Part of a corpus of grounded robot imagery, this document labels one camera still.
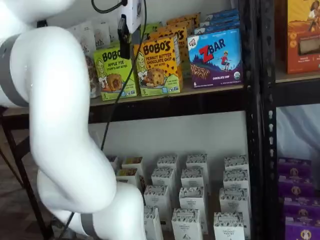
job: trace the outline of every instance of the snack box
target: snack box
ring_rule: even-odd
[[[200,211],[201,229],[203,234],[208,234],[208,203],[205,188],[182,187],[179,194],[182,209],[198,209]]]
[[[172,208],[168,186],[147,185],[143,196],[146,206],[158,208],[162,230],[170,231],[172,229]]]
[[[157,207],[144,206],[144,230],[147,240],[164,240]]]
[[[320,198],[286,196],[283,213],[291,216],[320,217]]]
[[[311,178],[279,175],[278,192],[280,196],[314,197],[315,191]]]
[[[242,213],[246,239],[251,239],[248,190],[245,188],[221,188],[219,191],[222,213]]]
[[[100,49],[94,52],[94,62],[103,101],[114,100],[118,97],[132,68],[130,59],[120,57],[120,46]],[[131,74],[121,98],[138,95],[138,83],[134,74]]]
[[[188,14],[188,15],[184,15],[181,17],[177,17],[177,18],[172,18],[168,21],[166,21],[167,25],[170,24],[174,24],[174,23],[178,23],[178,22],[184,22],[184,21],[188,21],[188,20],[193,20],[194,21],[194,26],[197,28],[199,26],[200,23],[200,14],[201,12],[197,12],[194,14]]]
[[[208,172],[207,154],[194,154],[186,157],[186,167],[200,167],[203,169],[203,179],[205,183],[206,192],[211,195],[211,184]]]
[[[277,170],[279,174],[310,178],[312,172],[311,161],[304,159],[279,157]]]
[[[241,212],[215,212],[213,229],[216,240],[245,240],[244,217]]]
[[[171,222],[175,240],[203,240],[199,210],[175,208]]]
[[[120,169],[116,174],[116,180],[136,186],[140,191],[140,177],[136,168]]]
[[[239,15],[239,10],[236,8],[231,9],[231,10],[223,10],[223,11],[218,11],[215,13],[207,14],[205,17],[205,21],[229,18],[234,15]]]
[[[188,37],[195,88],[237,85],[243,82],[238,28]]]
[[[172,27],[169,29],[163,29],[161,27],[156,32],[150,33],[149,39],[156,40],[158,38],[174,36],[174,35],[178,37],[182,76],[183,78],[188,78],[191,76],[191,73],[190,73],[189,51],[188,51],[188,44],[187,44],[187,37],[188,37],[187,27],[180,26],[180,27]]]
[[[183,76],[177,36],[144,41],[140,52],[138,48],[139,45],[134,45],[141,95],[180,93]]]
[[[202,34],[222,31],[226,29],[238,28],[239,26],[240,26],[239,21],[232,21],[224,25],[198,27],[194,30],[194,35],[202,35]]]
[[[122,163],[123,169],[137,169],[137,172],[139,174],[139,180],[142,192],[146,189],[146,174],[144,169],[144,161],[143,157],[127,157],[125,161]]]
[[[320,239],[320,217],[287,216],[285,218],[285,240]]]

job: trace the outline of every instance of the black cable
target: black cable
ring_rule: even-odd
[[[96,9],[97,7],[94,5],[94,0],[91,0],[91,2],[92,2],[93,8],[94,8],[97,12],[100,13],[101,10],[100,10],[100,9],[98,9],[98,10]],[[135,58],[134,58],[134,61],[133,61],[133,63],[132,63],[132,68],[131,68],[131,70],[130,70],[130,72],[129,72],[129,75],[128,75],[127,79],[125,80],[125,83],[123,84],[123,87],[122,87],[121,91],[119,92],[118,97],[116,98],[114,104],[112,105],[111,113],[110,113],[110,115],[109,115],[108,121],[107,121],[106,126],[105,126],[105,130],[104,130],[104,135],[103,135],[102,144],[101,144],[101,151],[104,149],[105,142],[106,142],[106,137],[107,137],[107,133],[108,133],[108,129],[109,129],[109,125],[110,125],[110,122],[111,122],[111,120],[112,120],[112,117],[113,117],[113,115],[114,115],[114,113],[115,113],[116,106],[117,106],[117,104],[118,104],[118,102],[119,102],[119,99],[120,99],[123,91],[124,91],[125,88],[126,88],[127,83],[129,82],[129,79],[130,79],[130,77],[131,77],[131,75],[132,75],[132,72],[134,71],[134,67],[136,66],[136,62],[137,62],[137,59],[138,59],[138,56],[139,56],[139,52],[140,52],[140,49],[141,49],[141,46],[142,46],[142,42],[143,42],[143,39],[144,39],[144,35],[145,35],[145,32],[146,32],[146,25],[147,25],[147,2],[146,2],[146,0],[143,0],[143,3],[144,3],[144,26],[143,26],[143,31],[142,31],[141,39],[140,39],[140,44],[139,44],[139,47],[138,47],[138,51],[136,52],[136,56],[135,56]],[[67,223],[66,223],[66,225],[64,226],[64,229],[63,229],[62,233],[61,233],[60,236],[57,238],[57,240],[61,240],[61,239],[62,239],[62,237],[63,237],[63,235],[66,233],[66,231],[67,231],[67,229],[68,229],[68,227],[69,227],[69,224],[70,224],[72,218],[74,217],[74,215],[75,215],[75,213],[72,212],[71,215],[70,215],[70,217],[69,217],[69,219],[68,219],[68,221],[67,221]]]

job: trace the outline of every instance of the white robotic arm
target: white robotic arm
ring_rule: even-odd
[[[145,240],[140,191],[117,183],[88,133],[90,85],[77,40],[58,27],[32,23],[74,0],[0,0],[0,104],[29,106],[30,148],[39,166],[43,204],[83,235]]]

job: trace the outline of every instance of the orange box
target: orange box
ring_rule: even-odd
[[[172,18],[172,19],[169,19],[168,21],[166,21],[166,24],[170,25],[170,24],[174,24],[174,23],[178,23],[178,22],[193,20],[194,26],[196,28],[198,28],[199,24],[200,24],[200,14],[201,14],[200,12],[197,12],[194,14],[188,14],[188,15],[184,15],[181,17]]]
[[[287,0],[287,72],[320,70],[320,4]]]

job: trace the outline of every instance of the blue box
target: blue box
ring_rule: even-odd
[[[238,28],[188,37],[193,86],[241,84],[243,66]]]

